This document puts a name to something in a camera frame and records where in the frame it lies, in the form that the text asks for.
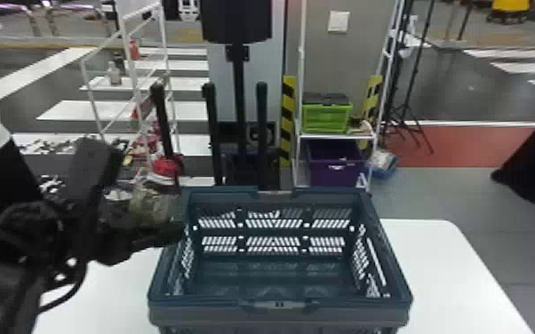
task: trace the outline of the tripod stand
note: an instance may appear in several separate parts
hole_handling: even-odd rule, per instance
[[[408,20],[409,20],[409,17],[411,15],[411,9],[412,9],[412,4],[413,3],[414,3],[414,0],[412,0],[410,5],[407,6],[407,11],[405,13],[403,26],[402,27],[398,27],[402,31],[397,32],[397,33],[398,34],[402,34],[403,37],[404,37],[405,34],[407,34],[406,26],[408,24]],[[396,90],[397,90],[398,78],[400,77],[401,68],[402,68],[402,64],[403,64],[402,57],[396,57],[396,63],[395,63],[395,68],[394,68],[394,76],[392,78],[392,90],[390,91],[390,96],[387,99],[386,107],[385,107],[385,110],[384,110],[384,112],[385,112],[385,117],[384,117],[385,121],[384,121],[384,131],[382,132],[382,133],[384,133],[384,139],[383,139],[383,146],[384,147],[386,146],[386,135],[388,134],[388,127],[391,126],[391,127],[395,128],[395,132],[393,132],[393,133],[399,134],[403,140],[404,140],[404,136],[401,133],[401,130],[406,130],[409,133],[409,135],[411,135],[411,138],[414,140],[414,142],[417,144],[417,147],[420,147],[421,144],[420,144],[419,139],[417,138],[417,136],[415,134],[416,133],[420,134],[421,137],[423,138],[423,141],[425,141],[425,143],[427,145],[427,148],[429,149],[429,153],[430,154],[434,153],[434,148],[431,145],[431,142],[429,142],[429,139],[427,138],[427,134],[423,130],[423,127],[421,127],[421,124],[419,123],[419,120],[417,119],[415,114],[412,112],[412,108],[411,108],[411,105],[410,105],[412,89],[414,87],[415,80],[417,78],[417,73],[419,72],[419,63],[421,61],[421,55],[423,53],[423,45],[425,43],[425,38],[426,38],[427,32],[429,30],[429,23],[431,21],[432,12],[434,10],[434,3],[435,3],[435,0],[429,0],[429,7],[427,9],[427,17],[425,19],[425,26],[423,28],[423,32],[421,33],[421,36],[420,36],[420,39],[419,39],[419,48],[417,49],[417,56],[416,56],[415,63],[414,63],[413,68],[412,68],[411,79],[409,80],[409,87],[408,87],[408,90],[406,92],[406,95],[404,96],[404,102],[403,102],[402,105],[400,105],[398,107],[393,107],[392,103],[394,103],[394,96],[395,96],[395,93],[396,93]],[[400,44],[401,41],[403,41],[403,40],[404,40],[404,38],[400,38],[400,39],[397,39],[396,42]],[[410,127],[405,122],[407,116],[409,116],[411,118],[411,120],[414,122],[414,127]]]

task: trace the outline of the white metal rack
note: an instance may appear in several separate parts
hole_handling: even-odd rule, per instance
[[[176,122],[176,107],[174,105],[172,84],[170,80],[171,71],[169,65],[168,50],[166,48],[166,33],[165,33],[165,17],[164,17],[164,8],[162,7],[161,2],[149,2],[149,1],[136,1],[136,0],[116,0],[116,10],[118,12],[118,22],[120,29],[116,31],[111,37],[106,39],[102,44],[97,48],[87,53],[81,59],[81,72],[84,79],[84,84],[87,90],[87,96],[92,105],[92,112],[95,117],[95,122],[98,128],[98,132],[102,140],[106,141],[105,134],[108,133],[110,128],[116,124],[119,120],[128,119],[129,115],[133,110],[137,113],[139,129],[136,130],[136,134],[140,135],[143,139],[143,143],[146,148],[146,157],[148,163],[151,163],[151,156],[148,149],[148,130],[150,129],[150,124],[147,120],[143,119],[143,113],[141,111],[141,101],[143,101],[144,93],[148,94],[148,88],[153,83],[151,78],[158,70],[163,70],[164,75],[162,76],[164,80],[164,86],[166,88],[166,102],[170,103],[171,114],[169,116],[169,122],[171,124],[171,133],[172,138],[175,143],[175,151],[180,152],[180,138],[179,131]],[[151,15],[143,20],[141,23],[137,24],[134,28],[132,27],[135,23],[135,19],[139,18],[141,14],[150,12]],[[141,31],[149,25],[152,25],[153,22],[156,22],[159,25],[160,35],[162,39],[162,48],[158,49],[158,52],[148,53],[145,55],[146,60],[153,60],[151,67],[138,68],[138,61],[134,60],[131,56],[130,50],[130,41],[133,39],[135,34],[141,35]],[[132,86],[132,96],[129,103],[127,103],[122,110],[117,111],[113,116],[108,119],[102,119],[99,109],[96,104],[96,99],[94,91],[100,86],[110,86],[109,79],[104,78],[103,80],[92,80],[95,76],[105,76],[106,64],[101,65],[100,69],[100,59],[110,60],[111,58],[103,57],[100,53],[107,49],[111,44],[115,44],[122,39],[122,45],[124,48],[125,55],[125,67],[127,71],[126,77],[123,77],[125,81],[130,82]]]
[[[295,117],[295,135],[296,135],[296,147],[295,157],[292,162],[292,180],[295,187],[306,187],[307,184],[303,184],[300,181],[299,170],[303,169],[304,166],[301,163],[300,159],[300,148],[301,141],[303,139],[357,139],[357,140],[371,140],[373,147],[378,146],[378,140],[380,135],[381,128],[381,119],[384,113],[384,106],[386,105],[386,97],[389,85],[389,77],[392,73],[392,66],[394,64],[394,59],[396,56],[396,46],[397,40],[401,35],[399,27],[403,19],[404,4],[406,0],[395,0],[394,10],[390,16],[390,21],[387,27],[386,36],[384,38],[384,43],[382,47],[382,52],[379,57],[378,69],[376,71],[377,75],[382,75],[383,80],[381,83],[381,94],[379,96],[379,112],[378,118],[376,121],[375,129],[373,129],[373,134],[370,135],[346,135],[346,134],[327,134],[327,133],[305,133],[302,129],[303,124],[303,84],[305,80],[305,36],[307,32],[307,0],[301,1],[301,12],[300,12],[300,36],[299,36],[299,68],[297,73],[297,114]],[[389,31],[395,28],[395,34],[390,35]],[[365,176],[363,172],[360,173],[359,179],[357,180],[358,187],[364,187],[365,191],[370,191],[371,177],[373,173],[373,168],[370,165],[369,172]]]

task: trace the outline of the basket handle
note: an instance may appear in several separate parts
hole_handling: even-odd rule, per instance
[[[247,313],[265,313],[269,311],[299,310],[303,314],[310,314],[319,308],[316,300],[291,301],[291,300],[243,300],[239,306]]]

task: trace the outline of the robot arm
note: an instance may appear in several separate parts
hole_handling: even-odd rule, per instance
[[[180,240],[179,222],[140,227],[100,219],[102,191],[116,182],[122,160],[111,146],[82,139],[61,199],[20,203],[0,214],[0,333],[30,333],[38,314],[75,295],[88,262],[113,266]],[[69,284],[66,295],[39,305],[44,292]]]

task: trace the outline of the purple storage bin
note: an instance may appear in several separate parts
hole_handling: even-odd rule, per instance
[[[312,187],[354,187],[363,166],[355,140],[310,140]]]

